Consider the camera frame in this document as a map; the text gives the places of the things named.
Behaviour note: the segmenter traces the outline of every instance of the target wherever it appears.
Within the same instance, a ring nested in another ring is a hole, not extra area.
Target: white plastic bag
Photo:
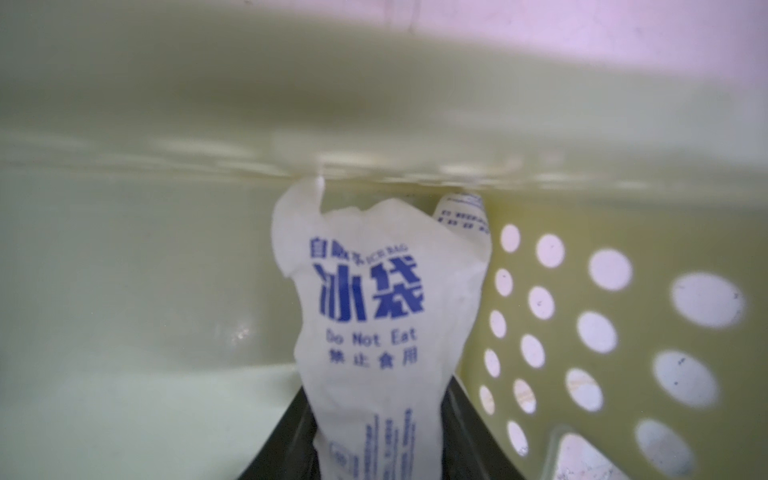
[[[440,402],[480,302],[491,255],[480,197],[432,217],[397,199],[320,213],[324,181],[275,206],[272,245],[296,284],[294,355],[324,480],[439,480]]]

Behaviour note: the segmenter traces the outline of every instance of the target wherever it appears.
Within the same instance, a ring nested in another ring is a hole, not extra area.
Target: plastic basket
[[[0,478],[236,478],[300,387],[272,207],[482,194],[458,371],[528,480],[768,478],[768,96],[226,2],[0,15]]]

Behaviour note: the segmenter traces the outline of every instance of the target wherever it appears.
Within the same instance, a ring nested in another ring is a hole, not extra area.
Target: circular hole
[[[694,453],[688,444],[665,424],[642,420],[634,431],[637,446],[645,458],[670,477],[684,477],[694,470]]]
[[[672,303],[693,323],[724,328],[741,319],[744,297],[728,280],[712,273],[688,273],[672,284]]]
[[[512,390],[515,392],[515,399],[518,405],[525,413],[536,411],[536,395],[531,386],[523,379],[515,380]]]
[[[502,248],[507,253],[512,253],[520,246],[520,230],[511,223],[502,228]]]
[[[485,351],[485,369],[493,378],[497,378],[502,373],[502,365],[498,361],[498,356],[491,349]]]
[[[493,412],[496,411],[496,404],[493,402],[493,394],[485,385],[480,386],[480,403],[482,404],[485,413],[493,415]]]
[[[659,353],[654,361],[654,376],[661,388],[687,406],[703,408],[717,401],[720,389],[714,375],[687,353]]]
[[[512,444],[512,448],[520,455],[525,457],[528,454],[528,439],[525,438],[523,429],[517,422],[507,422],[507,435],[509,435],[509,442]]]
[[[618,250],[599,250],[589,259],[589,276],[600,288],[621,290],[632,280],[632,263]]]
[[[578,317],[577,330],[581,341],[595,352],[608,353],[616,348],[616,329],[613,323],[600,313],[582,313]]]
[[[554,315],[554,298],[543,286],[535,286],[528,292],[528,306],[539,319],[549,320]]]
[[[582,369],[570,369],[565,376],[565,386],[571,398],[588,412],[596,412],[603,406],[603,391],[598,382]]]
[[[507,334],[507,321],[504,319],[504,316],[501,312],[498,310],[494,310],[491,312],[491,331],[494,335],[496,335],[496,338],[503,338],[504,335]]]
[[[535,336],[523,335],[522,340],[520,340],[520,350],[523,352],[523,358],[528,365],[535,369],[544,366],[544,346]]]
[[[565,258],[565,245],[560,237],[547,233],[536,243],[536,257],[541,265],[547,268],[555,268],[563,263]]]
[[[496,291],[502,296],[509,296],[512,293],[512,275],[503,268],[496,272]]]

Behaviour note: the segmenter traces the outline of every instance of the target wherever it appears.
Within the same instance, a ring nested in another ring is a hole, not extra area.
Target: perforated basket wall
[[[461,377],[527,478],[768,478],[764,214],[486,201]]]

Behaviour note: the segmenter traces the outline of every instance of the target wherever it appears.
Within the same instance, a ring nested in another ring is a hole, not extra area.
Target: ice bag
[[[320,213],[324,181],[277,202],[272,245],[296,284],[294,356],[324,480],[439,480],[440,402],[491,255],[482,200],[445,195],[432,217],[389,199]]]

